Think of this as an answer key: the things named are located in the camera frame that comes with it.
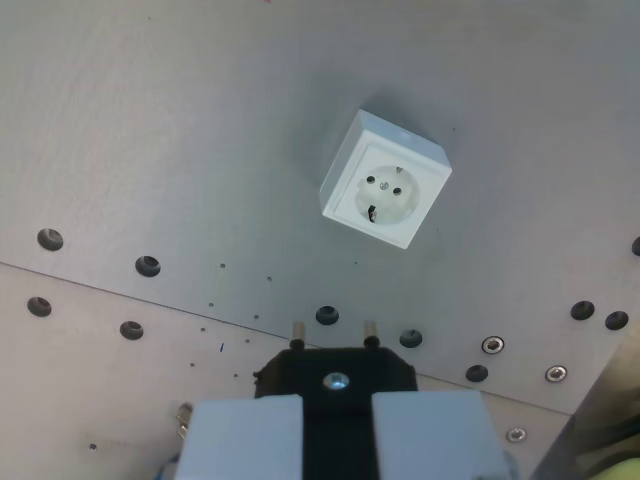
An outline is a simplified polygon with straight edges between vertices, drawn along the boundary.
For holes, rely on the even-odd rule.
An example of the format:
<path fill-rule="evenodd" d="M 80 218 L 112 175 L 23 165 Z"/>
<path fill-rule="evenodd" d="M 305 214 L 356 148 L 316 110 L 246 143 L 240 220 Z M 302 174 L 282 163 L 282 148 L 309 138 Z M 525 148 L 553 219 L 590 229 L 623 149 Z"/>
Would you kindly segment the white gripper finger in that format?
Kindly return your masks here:
<path fill-rule="evenodd" d="M 502 444 L 477 391 L 372 396 L 381 479 L 509 479 Z"/>
<path fill-rule="evenodd" d="M 302 398 L 279 395 L 198 403 L 175 477 L 301 479 Z"/>

